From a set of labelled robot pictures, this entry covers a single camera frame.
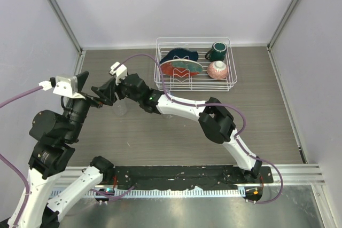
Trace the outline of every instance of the gray floor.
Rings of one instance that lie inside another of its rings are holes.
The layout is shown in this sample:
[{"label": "gray floor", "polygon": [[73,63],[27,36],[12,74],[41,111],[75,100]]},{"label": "gray floor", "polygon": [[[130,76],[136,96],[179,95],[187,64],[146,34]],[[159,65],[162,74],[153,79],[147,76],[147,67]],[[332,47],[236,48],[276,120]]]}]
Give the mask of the gray floor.
[{"label": "gray floor", "polygon": [[[265,187],[262,200],[274,197],[278,190]],[[278,200],[266,205],[245,203],[242,198],[136,199],[107,206],[94,206],[94,201],[80,200],[69,212],[79,214],[65,217],[60,228],[324,227],[311,186],[286,186]]]},{"label": "gray floor", "polygon": [[[149,53],[154,49],[87,51],[83,70],[90,76],[85,91],[100,86],[110,76],[108,70],[116,61],[132,54]],[[242,110],[247,128],[242,138],[258,156],[275,163],[302,163],[289,118],[277,85],[266,48],[233,48],[238,82],[229,92],[174,92],[174,95],[195,100],[210,96]],[[127,63],[129,73],[138,73],[146,83],[153,82],[154,63],[138,57]],[[184,165],[234,164],[221,145],[206,139],[198,123],[175,117],[163,119],[148,114],[127,100],[128,113],[115,116],[110,107],[92,108],[74,144],[76,152],[70,166],[87,166],[94,156],[101,155],[115,165]],[[236,124],[242,122],[237,114]]]}]

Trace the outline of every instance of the white backdrop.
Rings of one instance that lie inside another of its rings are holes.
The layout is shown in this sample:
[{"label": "white backdrop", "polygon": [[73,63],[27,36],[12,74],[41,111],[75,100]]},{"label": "white backdrop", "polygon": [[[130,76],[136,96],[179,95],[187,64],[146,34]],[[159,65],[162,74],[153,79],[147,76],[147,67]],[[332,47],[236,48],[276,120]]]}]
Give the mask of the white backdrop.
[{"label": "white backdrop", "polygon": [[[72,74],[77,52],[47,0],[0,0],[0,102],[58,74]],[[60,98],[39,91],[0,110],[0,152],[27,176],[36,141],[29,136],[41,110],[61,111]],[[24,184],[0,161],[0,221],[10,217]]]},{"label": "white backdrop", "polygon": [[155,45],[161,36],[266,44],[290,0],[57,0],[82,47]]},{"label": "white backdrop", "polygon": [[301,0],[274,46],[307,158],[318,163],[342,225],[342,0]]}]

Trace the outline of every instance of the wood grain surface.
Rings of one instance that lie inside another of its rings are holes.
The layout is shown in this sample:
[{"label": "wood grain surface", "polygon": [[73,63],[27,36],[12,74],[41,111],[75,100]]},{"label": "wood grain surface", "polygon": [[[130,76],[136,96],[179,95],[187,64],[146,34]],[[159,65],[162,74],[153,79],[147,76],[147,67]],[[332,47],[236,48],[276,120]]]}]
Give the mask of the wood grain surface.
[{"label": "wood grain surface", "polygon": [[[116,61],[136,53],[155,56],[155,49],[87,51],[82,70],[90,76],[84,91],[100,86],[110,76],[108,70]],[[278,164],[302,163],[285,106],[265,47],[233,48],[238,81],[229,92],[173,92],[194,100],[216,97],[222,103],[238,107],[247,118],[242,134],[246,145],[259,157]],[[129,73],[138,73],[145,82],[153,82],[154,63],[137,57],[126,63]],[[181,117],[164,119],[144,112],[126,99],[128,112],[116,116],[112,109],[91,108],[84,123],[80,141],[69,166],[87,166],[94,156],[101,155],[114,165],[198,165],[235,164],[221,145],[204,136],[200,125]],[[232,111],[240,128],[242,120]]]}]

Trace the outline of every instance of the white wire dish rack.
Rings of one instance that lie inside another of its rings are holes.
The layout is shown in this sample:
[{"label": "white wire dish rack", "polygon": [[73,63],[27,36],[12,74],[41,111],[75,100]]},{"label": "white wire dish rack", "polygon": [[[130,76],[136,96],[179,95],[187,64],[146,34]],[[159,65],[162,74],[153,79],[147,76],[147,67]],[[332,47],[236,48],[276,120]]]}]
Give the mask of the white wire dish rack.
[{"label": "white wire dish rack", "polygon": [[[227,45],[227,53],[224,63],[228,66],[228,76],[225,80],[215,80],[207,74],[207,68],[211,63],[205,59],[205,54],[211,49],[214,42],[222,42]],[[237,82],[233,52],[230,39],[227,37],[160,37],[157,39],[156,60],[160,60],[173,48],[185,48],[197,51],[198,63],[203,66],[203,71],[191,77],[190,71],[184,75],[167,76],[159,72],[158,66],[154,67],[154,81],[159,90],[162,90],[162,76],[165,87],[170,91],[229,91]]]}]

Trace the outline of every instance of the pink bowl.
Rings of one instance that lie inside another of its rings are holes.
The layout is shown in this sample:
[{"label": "pink bowl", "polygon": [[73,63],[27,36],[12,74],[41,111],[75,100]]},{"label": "pink bowl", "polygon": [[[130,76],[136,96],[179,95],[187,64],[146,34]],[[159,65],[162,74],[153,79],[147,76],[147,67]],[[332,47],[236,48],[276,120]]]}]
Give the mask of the pink bowl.
[{"label": "pink bowl", "polygon": [[209,65],[207,72],[215,80],[225,80],[228,76],[228,66],[223,61],[214,61]]}]

